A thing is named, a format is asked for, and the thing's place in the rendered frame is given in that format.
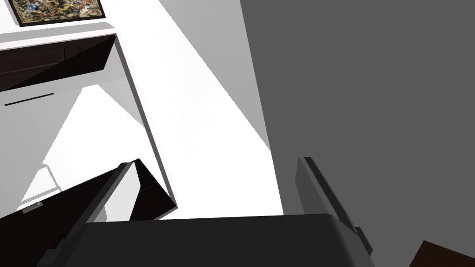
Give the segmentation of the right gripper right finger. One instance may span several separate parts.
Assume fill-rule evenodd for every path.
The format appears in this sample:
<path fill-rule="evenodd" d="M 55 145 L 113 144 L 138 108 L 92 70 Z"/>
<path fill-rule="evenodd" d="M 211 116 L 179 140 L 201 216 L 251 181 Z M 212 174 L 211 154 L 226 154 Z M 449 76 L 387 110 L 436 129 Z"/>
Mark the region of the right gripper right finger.
<path fill-rule="evenodd" d="M 350 216 L 311 157 L 299 157 L 295 184 L 305 214 L 331 214 L 357 233 Z"/>

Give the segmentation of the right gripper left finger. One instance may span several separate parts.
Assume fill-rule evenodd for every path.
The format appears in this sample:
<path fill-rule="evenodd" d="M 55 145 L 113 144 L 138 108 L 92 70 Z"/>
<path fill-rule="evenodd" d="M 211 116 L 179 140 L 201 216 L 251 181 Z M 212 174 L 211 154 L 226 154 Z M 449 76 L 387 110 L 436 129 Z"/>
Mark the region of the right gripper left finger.
<path fill-rule="evenodd" d="M 135 163 L 121 163 L 74 224 L 72 231 L 78 231 L 87 223 L 129 221 L 139 190 Z"/>

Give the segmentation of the dark framed colourful wall picture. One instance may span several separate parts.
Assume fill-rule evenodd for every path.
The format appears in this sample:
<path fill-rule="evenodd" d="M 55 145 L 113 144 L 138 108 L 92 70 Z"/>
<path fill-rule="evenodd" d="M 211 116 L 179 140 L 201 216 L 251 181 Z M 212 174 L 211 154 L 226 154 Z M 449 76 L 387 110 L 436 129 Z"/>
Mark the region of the dark framed colourful wall picture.
<path fill-rule="evenodd" d="M 100 0 L 4 1 L 20 27 L 106 18 Z"/>

